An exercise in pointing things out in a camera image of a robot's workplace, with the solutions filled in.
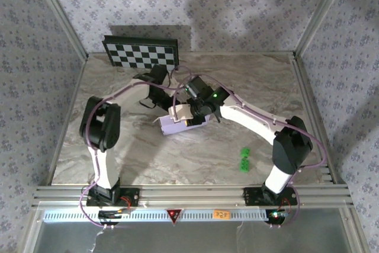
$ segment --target marble table surface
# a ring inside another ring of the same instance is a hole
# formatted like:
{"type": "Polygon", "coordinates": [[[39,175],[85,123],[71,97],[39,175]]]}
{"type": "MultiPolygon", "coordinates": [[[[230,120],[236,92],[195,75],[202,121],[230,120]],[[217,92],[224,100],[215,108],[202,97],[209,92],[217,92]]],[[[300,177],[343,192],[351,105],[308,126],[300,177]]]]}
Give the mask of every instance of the marble table surface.
{"type": "MultiPolygon", "coordinates": [[[[215,77],[263,110],[307,120],[286,58],[185,54],[180,57],[180,65],[215,77]]],[[[116,91],[141,72],[147,71],[113,67],[105,54],[89,56],[53,184],[83,184],[94,178],[91,156],[79,135],[86,102],[92,95],[103,97],[116,91]]],[[[183,69],[176,78],[186,75],[183,69]]],[[[272,146],[241,125],[227,120],[218,123],[212,117],[204,127],[163,136],[159,123],[153,121],[164,115],[166,112],[158,107],[150,110],[136,104],[121,116],[115,158],[123,184],[261,184],[271,171],[272,146]],[[244,147],[250,148],[248,173],[239,170],[240,151],[244,147]]],[[[305,164],[315,162],[317,156],[313,151],[305,164]]],[[[321,176],[319,170],[306,170],[297,175],[295,183],[319,183],[321,176]]]]}

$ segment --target patterned wallpaper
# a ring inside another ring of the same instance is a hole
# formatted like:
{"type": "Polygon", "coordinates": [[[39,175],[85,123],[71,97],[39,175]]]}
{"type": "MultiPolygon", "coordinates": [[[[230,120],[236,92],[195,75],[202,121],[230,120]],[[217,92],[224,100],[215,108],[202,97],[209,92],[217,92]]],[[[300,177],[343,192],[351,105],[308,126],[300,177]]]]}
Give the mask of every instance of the patterned wallpaper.
{"type": "Polygon", "coordinates": [[[0,0],[0,252],[14,252],[81,67],[44,0],[0,0]]]}
{"type": "Polygon", "coordinates": [[[336,0],[303,56],[335,164],[379,252],[379,1],[336,0]]]}
{"type": "Polygon", "coordinates": [[[294,50],[319,0],[59,0],[84,48],[104,34],[172,37],[181,50],[294,50]]]}

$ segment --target green cube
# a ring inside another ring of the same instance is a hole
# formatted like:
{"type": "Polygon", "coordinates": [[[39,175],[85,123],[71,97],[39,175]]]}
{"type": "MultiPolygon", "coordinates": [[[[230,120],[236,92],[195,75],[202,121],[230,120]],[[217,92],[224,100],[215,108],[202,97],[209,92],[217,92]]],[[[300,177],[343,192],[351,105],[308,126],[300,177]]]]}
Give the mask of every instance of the green cube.
{"type": "Polygon", "coordinates": [[[250,149],[249,148],[243,148],[241,150],[241,158],[248,158],[250,154],[250,149]]]}
{"type": "Polygon", "coordinates": [[[244,173],[249,172],[249,163],[250,162],[247,158],[242,158],[239,170],[244,173]]]}

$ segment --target checkerboard calibration target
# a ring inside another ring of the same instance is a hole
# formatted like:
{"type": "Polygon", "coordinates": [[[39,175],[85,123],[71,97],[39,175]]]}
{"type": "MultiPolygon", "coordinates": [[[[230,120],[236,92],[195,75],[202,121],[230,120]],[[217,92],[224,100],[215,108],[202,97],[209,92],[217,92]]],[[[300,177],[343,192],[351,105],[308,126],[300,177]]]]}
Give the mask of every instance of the checkerboard calibration target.
{"type": "Polygon", "coordinates": [[[131,68],[152,68],[153,64],[174,65],[174,50],[171,47],[132,46],[130,44],[107,44],[115,65],[131,68]]]}

